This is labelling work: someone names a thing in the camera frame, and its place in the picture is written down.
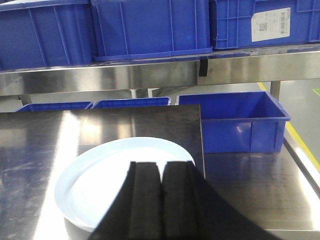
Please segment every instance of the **green floor marking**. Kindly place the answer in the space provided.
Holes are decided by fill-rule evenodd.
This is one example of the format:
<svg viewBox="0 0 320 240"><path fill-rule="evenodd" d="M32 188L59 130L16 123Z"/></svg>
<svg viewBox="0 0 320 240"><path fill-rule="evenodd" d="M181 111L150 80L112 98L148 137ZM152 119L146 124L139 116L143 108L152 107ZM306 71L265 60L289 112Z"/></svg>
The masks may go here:
<svg viewBox="0 0 320 240"><path fill-rule="evenodd" d="M313 89L313 91L320 96L320 88Z"/></svg>

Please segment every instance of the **table surface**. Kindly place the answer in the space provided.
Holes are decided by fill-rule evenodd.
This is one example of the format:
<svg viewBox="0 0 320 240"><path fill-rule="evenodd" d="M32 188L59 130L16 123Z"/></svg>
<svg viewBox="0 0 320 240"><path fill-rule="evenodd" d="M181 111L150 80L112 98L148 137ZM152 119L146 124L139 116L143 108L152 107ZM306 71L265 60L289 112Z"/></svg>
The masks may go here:
<svg viewBox="0 0 320 240"><path fill-rule="evenodd" d="M287 149L205 154L203 164L198 106L1 113L0 123L1 240L85 240L56 206L55 182L81 153L138 136L183 146L217 192L264 229L320 239L320 199Z"/></svg>
<svg viewBox="0 0 320 240"><path fill-rule="evenodd" d="M0 113L0 123L1 240L85 239L56 206L54 188L78 155L100 144L166 139L203 170L197 105Z"/></svg>

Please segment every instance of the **white label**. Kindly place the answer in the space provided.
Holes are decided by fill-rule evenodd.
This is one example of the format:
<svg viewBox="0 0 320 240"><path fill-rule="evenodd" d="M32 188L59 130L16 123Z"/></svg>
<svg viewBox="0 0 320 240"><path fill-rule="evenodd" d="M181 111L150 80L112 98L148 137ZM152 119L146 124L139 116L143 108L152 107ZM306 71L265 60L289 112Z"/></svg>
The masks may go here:
<svg viewBox="0 0 320 240"><path fill-rule="evenodd" d="M257 12L251 19L252 42L290 36L291 8Z"/></svg>

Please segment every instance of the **yellow floor line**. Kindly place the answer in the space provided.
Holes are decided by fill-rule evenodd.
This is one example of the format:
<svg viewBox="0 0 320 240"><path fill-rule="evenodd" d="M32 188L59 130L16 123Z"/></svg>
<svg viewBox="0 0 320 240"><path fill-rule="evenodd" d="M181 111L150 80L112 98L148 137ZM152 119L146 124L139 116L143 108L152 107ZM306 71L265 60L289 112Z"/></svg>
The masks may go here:
<svg viewBox="0 0 320 240"><path fill-rule="evenodd" d="M258 85L261 90L267 91L266 86L262 82L258 82ZM318 160L315 158L313 153L310 151L308 146L305 144L305 142L302 140L300 135L297 133L295 128L292 126L290 122L287 122L285 125L286 129L290 133L290 135L293 137L293 139L298 143L299 147L304 151L304 153L307 155L307 157L310 159L310 161L313 163L313 165L316 167L318 171L320 171L320 163Z"/></svg>

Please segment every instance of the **barcode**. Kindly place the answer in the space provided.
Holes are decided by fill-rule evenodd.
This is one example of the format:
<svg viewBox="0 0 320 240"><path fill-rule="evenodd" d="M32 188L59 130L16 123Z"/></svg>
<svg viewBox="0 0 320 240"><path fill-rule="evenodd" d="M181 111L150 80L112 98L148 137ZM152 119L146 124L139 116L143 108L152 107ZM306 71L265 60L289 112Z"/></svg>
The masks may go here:
<svg viewBox="0 0 320 240"><path fill-rule="evenodd" d="M286 13L281 13L281 22L280 22L280 33L285 34L286 33Z"/></svg>
<svg viewBox="0 0 320 240"><path fill-rule="evenodd" d="M259 31L260 32L265 32L268 30L268 23L264 22L264 23L259 23Z"/></svg>

